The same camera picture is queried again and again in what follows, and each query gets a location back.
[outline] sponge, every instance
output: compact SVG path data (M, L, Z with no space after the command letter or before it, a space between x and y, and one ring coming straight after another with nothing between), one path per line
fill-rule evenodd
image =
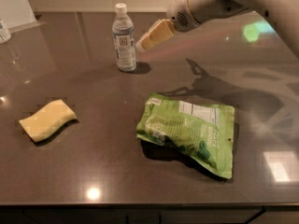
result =
M144 52L151 49L164 41L174 36L175 28L170 20L158 20L136 43L136 48L139 52Z
M19 123L34 142L40 142L76 118L74 111L64 101L56 100L42 107L33 116L19 120Z

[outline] green chip bag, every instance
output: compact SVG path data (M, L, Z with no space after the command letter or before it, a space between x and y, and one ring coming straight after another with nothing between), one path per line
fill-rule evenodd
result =
M137 138L176 147L214 175L232 177L235 109L228 105L193 105L150 95Z

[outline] white bottle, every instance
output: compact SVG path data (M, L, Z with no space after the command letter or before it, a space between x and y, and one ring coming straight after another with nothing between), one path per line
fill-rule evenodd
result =
M133 71L136 68L134 26L125 4L117 4L115 8L117 16L112 31L117 64L124 72Z
M3 19L0 18L0 44L6 43L11 38L11 34L4 23Z

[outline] dark tabletop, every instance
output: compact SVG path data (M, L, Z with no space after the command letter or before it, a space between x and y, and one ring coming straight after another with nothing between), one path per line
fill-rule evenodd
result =
M113 13L40 15L0 45L0 204L299 201L299 62L259 15L177 34L133 73L116 66ZM164 17L129 15L136 40ZM232 179L136 139L152 92L235 107ZM78 121L37 145L18 120L56 99Z

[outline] green plastic bag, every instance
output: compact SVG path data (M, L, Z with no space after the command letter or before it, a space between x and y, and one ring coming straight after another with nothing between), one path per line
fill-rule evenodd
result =
M137 138L176 147L214 175L232 177L235 109L228 105L193 105L150 95Z

